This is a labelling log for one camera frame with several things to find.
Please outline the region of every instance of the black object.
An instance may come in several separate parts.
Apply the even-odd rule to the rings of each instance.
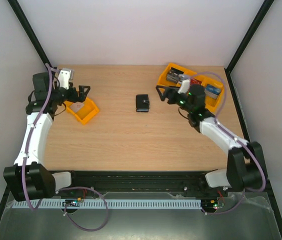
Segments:
[[[6,167],[3,172],[3,177],[13,197],[18,202],[25,200],[21,181],[21,168],[21,166],[14,165]],[[31,165],[26,166],[25,172],[26,189],[31,200],[52,198],[55,195],[55,178],[45,167],[33,162]]]
[[[191,127],[200,133],[200,122],[214,115],[206,109],[205,88],[198,84],[193,84],[189,88],[188,94],[178,93],[178,87],[156,86],[156,90],[161,101],[168,99],[168,104],[177,104],[182,110],[188,112],[187,119]],[[257,142],[249,143],[247,147],[258,160],[267,179],[267,168],[261,145]],[[249,163],[245,158],[250,156],[243,147],[232,148],[228,151],[226,177],[234,191],[242,191],[244,188],[260,188],[262,184],[261,173],[256,164],[250,159]],[[200,187],[202,191],[209,188],[205,175],[201,176]]]
[[[30,115],[41,110],[48,95],[49,81],[49,74],[47,72],[41,72],[33,75],[32,82],[34,91],[28,97],[29,103],[25,108],[26,114]],[[57,87],[56,89],[52,89],[49,102],[43,110],[43,113],[49,113],[52,119],[54,119],[58,105],[61,106],[65,101],[72,103],[82,103],[86,100],[90,89],[90,86],[80,85],[79,91],[77,91],[77,89],[73,87],[73,83],[71,82],[69,83],[68,89],[65,89],[64,87]]]
[[[150,101],[148,94],[138,94],[135,96],[136,111],[139,113],[148,113]]]
[[[166,80],[172,83],[177,84],[180,81],[180,74],[183,74],[184,72],[176,69],[174,67],[171,67],[170,71],[166,75]]]
[[[214,204],[218,202],[217,198],[212,199],[214,200],[214,203],[211,202],[211,200],[201,200],[201,207],[203,210],[207,213],[214,213],[216,211]]]
[[[17,0],[7,0],[7,1],[10,4],[11,8],[13,9],[17,19],[21,23],[21,25],[22,25],[24,31],[26,32],[27,36],[29,37],[33,47],[35,48],[37,54],[41,58],[41,61],[43,62],[43,64],[48,63],[51,66],[51,63],[50,63],[45,51],[43,50],[35,32],[33,31],[25,13],[23,12],[19,2]]]
[[[214,200],[218,197],[216,189],[204,192],[199,188],[204,171],[72,171],[73,186],[93,186],[100,193],[107,192],[161,192],[201,200]],[[66,197],[69,193],[59,192]],[[88,191],[87,196],[95,194]]]
[[[64,106],[64,109],[63,109],[61,112],[59,112],[59,113],[57,113],[57,114],[54,114],[54,116],[58,116],[58,115],[60,115],[61,113],[63,113],[65,110],[67,110],[67,105],[66,105],[65,103],[62,103],[62,105]]]
[[[179,112],[179,114],[181,115],[181,117],[185,118],[186,120],[188,120],[188,118],[186,116],[184,116],[181,112],[180,112],[180,107],[177,109],[177,111]]]
[[[251,23],[249,29],[247,30],[246,34],[244,35],[239,47],[235,51],[235,54],[233,55],[229,65],[226,68],[226,75],[230,75],[232,70],[235,68],[237,62],[239,61],[241,55],[245,51],[246,47],[248,46],[250,40],[252,39],[253,35],[257,31],[260,23],[262,22],[263,18],[267,14],[268,10],[270,9],[272,3],[275,0],[264,0],[262,3],[259,11],[257,12],[255,18],[253,19],[253,22]]]

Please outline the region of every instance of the wooden table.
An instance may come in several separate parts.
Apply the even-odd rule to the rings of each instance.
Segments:
[[[44,166],[77,171],[206,171],[225,168],[226,155],[192,128],[177,105],[155,89],[166,66],[62,65],[75,70],[74,85],[89,85],[100,112],[86,125],[64,112],[49,131]],[[221,66],[188,66],[226,80]],[[243,136],[229,90],[219,120]],[[150,111],[136,112],[136,95],[148,94]]]

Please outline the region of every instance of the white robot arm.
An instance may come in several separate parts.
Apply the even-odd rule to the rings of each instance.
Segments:
[[[168,99],[168,104],[177,104],[187,111],[187,119],[191,127],[210,138],[227,155],[226,169],[217,169],[204,174],[202,182],[205,188],[227,187],[239,192],[244,188],[264,184],[262,175],[264,174],[266,179],[267,170],[261,145],[257,142],[249,143],[235,135],[206,109],[206,94],[203,86],[190,85],[190,80],[187,79],[182,81],[180,87],[157,85],[156,90],[161,101]],[[253,161],[246,163],[245,158],[251,158],[247,149],[252,153]]]
[[[27,126],[23,144],[13,166],[6,167],[3,172],[3,177],[17,201],[25,200],[21,174],[25,158],[25,181],[29,199],[51,198],[59,189],[71,185],[72,177],[70,172],[51,174],[44,168],[44,153],[48,133],[58,105],[64,104],[64,101],[84,102],[90,90],[89,86],[79,86],[79,91],[77,91],[73,87],[73,75],[74,71],[72,69],[63,68],[59,71],[48,104],[35,125],[34,121],[48,96],[48,86],[51,79],[47,72],[33,75],[34,91],[32,93],[34,93],[35,101],[31,100],[31,94],[26,107]],[[30,142],[27,154],[25,154],[29,134],[31,134]]]

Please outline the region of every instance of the yellow tray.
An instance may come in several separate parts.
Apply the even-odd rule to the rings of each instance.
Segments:
[[[98,112],[100,112],[97,105],[88,97],[84,102],[73,103],[70,101],[65,101],[64,103],[66,105],[66,111],[74,115],[75,118],[83,125],[89,122]]]
[[[157,85],[161,85],[161,86],[173,86],[173,87],[180,87],[181,85],[179,83],[174,83],[171,81],[167,81],[167,74],[170,71],[171,68],[175,68],[178,69],[182,72],[184,72],[185,75],[195,75],[197,74],[197,72],[192,71],[190,69],[187,69],[183,66],[179,66],[175,63],[169,63],[169,65],[165,68],[165,70],[163,71],[163,73],[161,73],[158,81],[157,81]],[[210,96],[205,96],[205,107],[212,113],[215,113],[217,111],[217,108],[219,106],[219,104],[221,103],[221,100],[223,98],[223,95],[225,93],[225,87],[223,86],[222,82],[217,81],[213,78],[210,78],[208,76],[205,75],[199,75],[195,77],[196,80],[199,80],[201,82],[201,85],[206,87],[208,84],[221,89],[221,92],[219,94],[219,96],[216,99],[213,99]]]

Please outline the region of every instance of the cable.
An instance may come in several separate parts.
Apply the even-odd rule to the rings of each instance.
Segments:
[[[51,96],[51,91],[52,91],[52,72],[51,72],[51,67],[49,66],[48,63],[45,64],[47,71],[49,73],[49,89],[47,92],[47,96],[46,99],[44,101],[44,104],[41,108],[41,110],[39,111],[39,113],[37,114],[36,118],[34,119],[33,124],[31,125],[31,128],[29,130],[29,134],[27,136],[26,142],[25,142],[25,149],[24,149],[24,154],[25,157],[23,158],[23,163],[22,163],[22,169],[21,169],[21,178],[22,178],[22,188],[23,188],[23,193],[24,193],[24,198],[27,202],[27,205],[29,206],[29,208],[34,211],[36,209],[38,209],[39,205],[41,204],[42,199],[39,200],[39,202],[37,203],[37,205],[35,207],[32,206],[32,203],[30,201],[29,198],[29,194],[27,191],[27,183],[26,183],[26,165],[27,165],[27,159],[28,159],[28,153],[29,153],[29,146],[30,146],[30,140],[32,137],[32,133],[36,127],[37,122],[39,121],[39,118],[41,117],[43,111],[46,109],[48,102],[50,100],[50,96]]]
[[[64,106],[64,109],[61,112],[55,114],[54,116],[60,115],[61,113],[63,113],[67,109],[67,105],[64,102],[62,103],[62,105]]]
[[[86,199],[86,193],[87,193],[87,190],[86,189],[82,189],[83,191],[83,201]]]
[[[99,193],[98,191],[96,191],[92,188],[89,188],[89,187],[85,187],[85,186],[65,187],[65,188],[60,189],[59,191],[74,190],[74,189],[84,189],[84,190],[88,190],[88,191],[91,191],[91,192],[94,192],[95,194],[97,194],[103,200],[104,205],[105,205],[105,209],[106,209],[105,219],[104,219],[103,223],[97,228],[89,229],[89,228],[82,227],[82,226],[78,225],[75,221],[73,221],[73,219],[67,213],[67,207],[68,207],[69,204],[65,205],[63,215],[67,216],[69,218],[69,220],[71,221],[71,223],[80,230],[83,230],[83,231],[86,231],[86,232],[95,232],[95,231],[102,229],[107,224],[107,222],[109,220],[109,208],[108,208],[108,203],[107,203],[105,197],[101,193]]]
[[[55,73],[57,73],[57,74],[60,73],[60,69],[55,69],[55,68],[50,67],[50,66],[49,66],[49,68],[51,69],[52,72],[55,72]]]
[[[33,90],[30,95],[27,97],[27,101],[30,103],[31,102],[31,99],[32,99],[32,95],[35,91]]]
[[[54,78],[56,79],[56,82],[58,83],[57,87],[54,88],[54,89],[59,89],[60,88],[60,80],[56,76],[54,76]]]
[[[217,193],[220,195],[220,198],[222,199],[222,202],[224,205],[226,205],[226,202],[225,202],[225,198],[223,197],[222,193],[218,190]]]
[[[241,196],[240,200],[229,210],[222,211],[222,212],[206,212],[203,208],[201,210],[202,210],[202,212],[204,212],[205,215],[228,214],[228,213],[232,212],[233,210],[235,210],[242,203],[243,199],[245,198],[245,194],[246,194],[246,191],[243,189],[242,196]]]
[[[188,119],[186,116],[184,116],[181,112],[180,112],[180,107],[177,109],[177,111],[179,112],[179,114],[183,117],[183,118],[185,118],[185,119]]]

